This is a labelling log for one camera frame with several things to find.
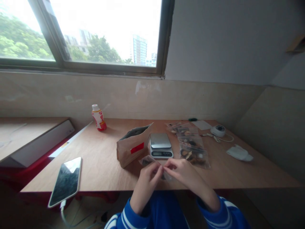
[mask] sky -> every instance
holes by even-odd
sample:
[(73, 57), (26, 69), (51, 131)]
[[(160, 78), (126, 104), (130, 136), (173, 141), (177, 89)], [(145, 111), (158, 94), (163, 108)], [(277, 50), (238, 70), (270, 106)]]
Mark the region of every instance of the sky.
[[(64, 35), (75, 36), (79, 29), (99, 37), (105, 36), (122, 59), (130, 57), (132, 35), (147, 40), (147, 58), (158, 49), (161, 0), (50, 0)], [(39, 24), (26, 0), (0, 0), (6, 11), (29, 27), (40, 31)]]

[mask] wooden desk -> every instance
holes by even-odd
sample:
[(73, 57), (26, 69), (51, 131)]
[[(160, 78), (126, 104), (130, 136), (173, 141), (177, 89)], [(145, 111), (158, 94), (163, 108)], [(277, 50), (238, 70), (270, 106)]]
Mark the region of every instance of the wooden desk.
[[(82, 157), (80, 191), (123, 191), (133, 190), (142, 166), (138, 160), (125, 169), (116, 159), (116, 142), (134, 127), (154, 122), (153, 132), (166, 132), (168, 120), (132, 120), (106, 119), (107, 130), (98, 132), (92, 123), (59, 156), (48, 164), (21, 192), (51, 192), (59, 172), (60, 165), (76, 157)], [(207, 121), (212, 126), (216, 121)], [(299, 187), (302, 184), (292, 178), (277, 165), (258, 153), (252, 147), (233, 135), (233, 142), (217, 143), (211, 137), (203, 137), (203, 143), (209, 153), (210, 170), (196, 167), (196, 170), (214, 189), (237, 188), (279, 188)], [(173, 146), (174, 158), (179, 158), (178, 139), (168, 133)], [(230, 147), (238, 144), (254, 157), (247, 163), (238, 161), (226, 153)], [(186, 189), (178, 181), (160, 181), (158, 190)]]
[(0, 162), (68, 119), (67, 117), (0, 118), (0, 141), (12, 141), (0, 148)]

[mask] tree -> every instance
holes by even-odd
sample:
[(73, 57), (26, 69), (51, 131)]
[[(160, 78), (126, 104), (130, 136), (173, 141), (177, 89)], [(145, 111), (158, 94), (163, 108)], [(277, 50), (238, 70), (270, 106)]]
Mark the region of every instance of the tree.
[(0, 13), (0, 55), (27, 59), (54, 59), (43, 35), (16, 17)]
[(107, 63), (124, 63), (118, 52), (111, 48), (105, 36), (99, 38), (98, 35), (93, 35), (88, 47), (89, 60), (94, 62)]
[(88, 61), (88, 57), (78, 47), (68, 45), (68, 49), (73, 61)]
[(125, 60), (125, 64), (133, 65), (133, 61), (131, 58)]
[[(92, 36), (89, 55), (77, 46), (68, 45), (73, 61), (93, 61), (116, 64), (133, 64), (132, 59), (122, 60), (118, 52), (111, 48), (105, 36)], [(0, 56), (26, 59), (54, 60), (44, 36), (31, 29), (16, 17), (0, 13)]]

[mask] window frame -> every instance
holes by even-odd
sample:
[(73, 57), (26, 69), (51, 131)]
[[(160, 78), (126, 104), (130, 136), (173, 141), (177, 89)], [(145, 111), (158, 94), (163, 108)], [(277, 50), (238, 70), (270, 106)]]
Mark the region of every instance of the window frame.
[(162, 0), (156, 67), (71, 61), (66, 42), (49, 0), (28, 0), (55, 61), (0, 58), (0, 69), (24, 69), (44, 72), (74, 72), (99, 75), (164, 77), (175, 0)]

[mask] window glass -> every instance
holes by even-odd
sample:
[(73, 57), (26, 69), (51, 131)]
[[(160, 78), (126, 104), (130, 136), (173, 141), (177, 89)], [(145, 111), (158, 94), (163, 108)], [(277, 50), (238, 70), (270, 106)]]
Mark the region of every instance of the window glass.
[(145, 66), (157, 55), (161, 0), (50, 2), (72, 61)]
[(28, 1), (0, 0), (0, 58), (55, 61)]

